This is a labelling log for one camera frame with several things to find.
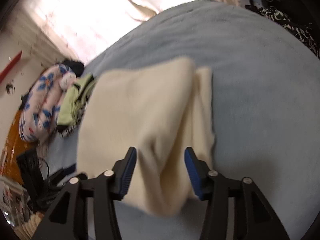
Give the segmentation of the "white fluffy coat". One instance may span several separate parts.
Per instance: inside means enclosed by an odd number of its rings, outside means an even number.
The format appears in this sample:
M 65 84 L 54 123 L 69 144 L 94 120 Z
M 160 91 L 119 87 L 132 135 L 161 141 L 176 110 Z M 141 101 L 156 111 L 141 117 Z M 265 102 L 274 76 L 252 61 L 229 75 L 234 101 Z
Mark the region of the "white fluffy coat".
M 154 216 L 179 213 L 194 196 L 185 149 L 212 163 L 212 79 L 209 67 L 187 57 L 104 72 L 79 128 L 77 170 L 97 177 L 134 147 L 125 203 Z

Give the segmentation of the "black clothing on quilt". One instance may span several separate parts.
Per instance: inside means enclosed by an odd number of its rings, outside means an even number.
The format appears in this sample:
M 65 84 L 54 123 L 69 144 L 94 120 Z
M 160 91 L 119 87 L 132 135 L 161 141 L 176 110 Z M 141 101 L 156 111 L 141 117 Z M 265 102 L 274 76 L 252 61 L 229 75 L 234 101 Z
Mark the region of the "black clothing on quilt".
M 69 67 L 72 70 L 72 72 L 76 75 L 76 77 L 80 77 L 85 70 L 84 64 L 79 61 L 65 60 L 62 62 L 62 64 Z

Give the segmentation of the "black white patterned garment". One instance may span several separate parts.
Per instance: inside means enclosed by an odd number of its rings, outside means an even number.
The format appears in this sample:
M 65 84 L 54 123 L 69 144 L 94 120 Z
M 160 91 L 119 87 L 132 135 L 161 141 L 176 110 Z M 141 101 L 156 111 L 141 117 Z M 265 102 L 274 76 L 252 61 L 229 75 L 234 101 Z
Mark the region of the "black white patterned garment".
M 72 106 L 63 106 L 56 122 L 56 130 L 61 137 L 69 137 L 80 126 L 87 108 L 87 102 L 77 101 Z

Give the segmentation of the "floral quilt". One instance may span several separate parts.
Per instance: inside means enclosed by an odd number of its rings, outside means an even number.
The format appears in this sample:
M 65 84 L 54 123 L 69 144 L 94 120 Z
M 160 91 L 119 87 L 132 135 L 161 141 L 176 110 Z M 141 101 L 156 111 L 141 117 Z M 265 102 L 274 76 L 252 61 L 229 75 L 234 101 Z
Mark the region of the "floral quilt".
M 19 121 L 20 138 L 25 142 L 44 142 L 56 128 L 60 104 L 66 91 L 60 80 L 72 70 L 56 64 L 48 68 L 32 86 Z

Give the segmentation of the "light green black garment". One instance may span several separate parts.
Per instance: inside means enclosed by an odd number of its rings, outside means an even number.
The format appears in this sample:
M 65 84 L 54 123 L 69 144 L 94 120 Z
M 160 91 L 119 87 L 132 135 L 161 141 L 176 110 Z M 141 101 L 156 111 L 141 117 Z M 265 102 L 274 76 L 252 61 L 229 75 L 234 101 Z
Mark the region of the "light green black garment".
M 95 82 L 96 80 L 92 74 L 87 74 L 80 78 L 76 77 L 76 81 L 67 89 L 60 104 L 60 109 L 63 106 L 70 107 L 77 101 L 85 101 L 88 103 L 93 88 L 95 87 Z

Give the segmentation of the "white pink cat plush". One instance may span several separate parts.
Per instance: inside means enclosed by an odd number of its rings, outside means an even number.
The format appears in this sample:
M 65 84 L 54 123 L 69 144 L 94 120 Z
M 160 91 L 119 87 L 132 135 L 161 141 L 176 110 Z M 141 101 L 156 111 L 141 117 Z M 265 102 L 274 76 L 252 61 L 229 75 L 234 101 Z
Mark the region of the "white pink cat plush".
M 76 81 L 76 75 L 73 72 L 67 72 L 60 80 L 60 88 L 63 91 L 67 89 Z

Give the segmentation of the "blue bed blanket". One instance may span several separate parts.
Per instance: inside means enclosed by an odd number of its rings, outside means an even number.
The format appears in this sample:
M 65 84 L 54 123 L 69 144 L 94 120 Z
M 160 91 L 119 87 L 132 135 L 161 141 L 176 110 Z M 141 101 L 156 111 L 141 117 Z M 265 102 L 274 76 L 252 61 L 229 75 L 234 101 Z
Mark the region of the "blue bed blanket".
M 86 72 L 139 68 L 185 55 L 213 70 L 213 166 L 251 177 L 291 239 L 319 213 L 319 59 L 276 23 L 210 0 L 141 24 Z

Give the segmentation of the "floral sheer curtain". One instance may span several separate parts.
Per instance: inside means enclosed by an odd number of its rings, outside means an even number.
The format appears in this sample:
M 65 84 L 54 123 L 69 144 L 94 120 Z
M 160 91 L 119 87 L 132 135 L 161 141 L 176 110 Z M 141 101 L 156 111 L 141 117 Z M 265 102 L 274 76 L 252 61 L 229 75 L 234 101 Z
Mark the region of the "floral sheer curtain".
M 140 24 L 191 1 L 20 0 L 4 29 L 46 66 L 64 57 L 88 63 Z

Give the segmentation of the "cartoon face wall sticker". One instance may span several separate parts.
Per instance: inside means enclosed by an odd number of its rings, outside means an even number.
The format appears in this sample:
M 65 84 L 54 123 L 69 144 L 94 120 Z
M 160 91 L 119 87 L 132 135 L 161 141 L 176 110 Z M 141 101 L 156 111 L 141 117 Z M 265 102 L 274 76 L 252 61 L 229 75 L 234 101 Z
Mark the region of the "cartoon face wall sticker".
M 9 82 L 6 84 L 6 93 L 9 94 L 9 95 L 12 95 L 14 94 L 15 92 L 15 86 L 14 86 L 14 83 L 13 82 Z

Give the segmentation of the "red wall shelf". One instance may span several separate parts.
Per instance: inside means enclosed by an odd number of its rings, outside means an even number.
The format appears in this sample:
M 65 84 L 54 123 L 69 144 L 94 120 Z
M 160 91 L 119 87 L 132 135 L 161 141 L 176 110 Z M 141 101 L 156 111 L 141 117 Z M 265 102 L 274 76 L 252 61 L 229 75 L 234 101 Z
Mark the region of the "red wall shelf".
M 5 77 L 9 74 L 12 68 L 21 60 L 23 51 L 20 51 L 2 70 L 0 74 L 0 83 L 5 79 Z

